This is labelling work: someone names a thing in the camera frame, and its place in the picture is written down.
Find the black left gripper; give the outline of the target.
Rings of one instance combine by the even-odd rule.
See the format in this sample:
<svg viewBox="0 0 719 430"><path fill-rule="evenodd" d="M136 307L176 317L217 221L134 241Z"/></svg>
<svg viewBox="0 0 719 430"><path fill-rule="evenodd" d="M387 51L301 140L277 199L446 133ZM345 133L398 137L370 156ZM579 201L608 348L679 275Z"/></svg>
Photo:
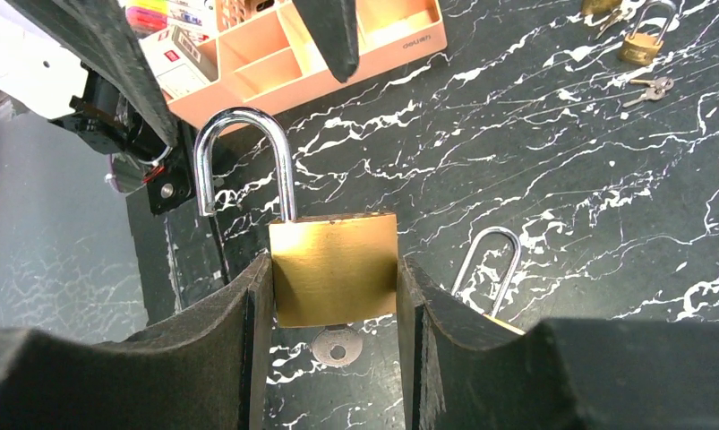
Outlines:
<svg viewBox="0 0 719 430"><path fill-rule="evenodd" d="M127 154L154 168L174 162L175 118L117 1L9 5L87 65L84 91L70 99L73 112L52 119L52 125L100 154Z"/></svg>

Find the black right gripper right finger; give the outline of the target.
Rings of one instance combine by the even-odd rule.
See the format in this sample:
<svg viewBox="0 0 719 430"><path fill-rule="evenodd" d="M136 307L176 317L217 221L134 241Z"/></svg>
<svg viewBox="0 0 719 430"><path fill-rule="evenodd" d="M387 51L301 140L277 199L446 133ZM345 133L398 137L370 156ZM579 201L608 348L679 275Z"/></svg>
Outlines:
<svg viewBox="0 0 719 430"><path fill-rule="evenodd" d="M719 429L719 322L488 320L398 264L409 429Z"/></svg>

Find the brass padlock with key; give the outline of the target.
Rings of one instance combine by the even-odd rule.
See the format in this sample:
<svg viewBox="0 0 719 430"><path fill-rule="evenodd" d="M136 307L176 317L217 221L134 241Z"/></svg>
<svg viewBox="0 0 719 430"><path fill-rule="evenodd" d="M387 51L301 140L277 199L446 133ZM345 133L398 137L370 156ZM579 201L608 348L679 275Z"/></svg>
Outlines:
<svg viewBox="0 0 719 430"><path fill-rule="evenodd" d="M640 31L643 20L652 8L663 8L667 11L665 22L656 35ZM676 12L677 5L672 0L646 1L633 31L625 34L621 48L617 52L617 58L632 65L647 66L652 64L663 47L664 34L675 19Z"/></svg>
<svg viewBox="0 0 719 430"><path fill-rule="evenodd" d="M601 24L595 36L595 39L599 39L612 25L624 19L629 14L630 9L623 7L621 0L583 0L579 11L583 17L608 13L607 18Z"/></svg>

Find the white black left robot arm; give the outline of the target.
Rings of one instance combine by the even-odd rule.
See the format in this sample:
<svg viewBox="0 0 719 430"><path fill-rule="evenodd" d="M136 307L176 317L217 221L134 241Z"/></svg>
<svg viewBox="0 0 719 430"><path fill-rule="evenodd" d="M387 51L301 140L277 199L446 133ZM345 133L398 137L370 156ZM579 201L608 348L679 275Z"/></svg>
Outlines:
<svg viewBox="0 0 719 430"><path fill-rule="evenodd" d="M92 69L114 84L158 128L158 149L139 156L157 164L171 147L164 88L122 1L0 1L0 90L47 119L72 113Z"/></svg>

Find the small brass padlock shackle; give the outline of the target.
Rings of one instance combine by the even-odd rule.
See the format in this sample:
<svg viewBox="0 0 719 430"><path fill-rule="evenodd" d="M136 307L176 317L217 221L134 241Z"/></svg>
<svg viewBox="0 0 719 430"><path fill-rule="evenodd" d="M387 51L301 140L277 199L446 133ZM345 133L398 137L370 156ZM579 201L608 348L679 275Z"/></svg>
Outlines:
<svg viewBox="0 0 719 430"><path fill-rule="evenodd" d="M280 216L270 223L269 238L278 325L320 328L312 341L315 359L348 366L363 350L350 323L396 311L397 217L392 212L299 216L287 136L273 116L254 107L225 108L197 134L193 176L202 216L216 212L214 144L237 124L260 129L275 154Z"/></svg>

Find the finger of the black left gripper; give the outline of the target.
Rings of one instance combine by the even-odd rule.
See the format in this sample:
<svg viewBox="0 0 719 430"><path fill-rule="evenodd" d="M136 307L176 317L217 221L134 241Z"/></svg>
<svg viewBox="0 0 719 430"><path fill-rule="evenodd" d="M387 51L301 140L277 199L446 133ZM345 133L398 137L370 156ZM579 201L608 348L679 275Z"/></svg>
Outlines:
<svg viewBox="0 0 719 430"><path fill-rule="evenodd" d="M295 8L332 76L347 83L359 65L355 0L295 0Z"/></svg>

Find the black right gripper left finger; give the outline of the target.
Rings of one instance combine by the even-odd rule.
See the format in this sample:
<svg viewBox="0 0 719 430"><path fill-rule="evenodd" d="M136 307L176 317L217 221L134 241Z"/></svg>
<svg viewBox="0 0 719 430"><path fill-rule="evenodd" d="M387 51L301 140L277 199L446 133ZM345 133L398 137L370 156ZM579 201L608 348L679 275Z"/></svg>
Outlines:
<svg viewBox="0 0 719 430"><path fill-rule="evenodd" d="M121 342L0 328L0 429L260 429L273 267Z"/></svg>

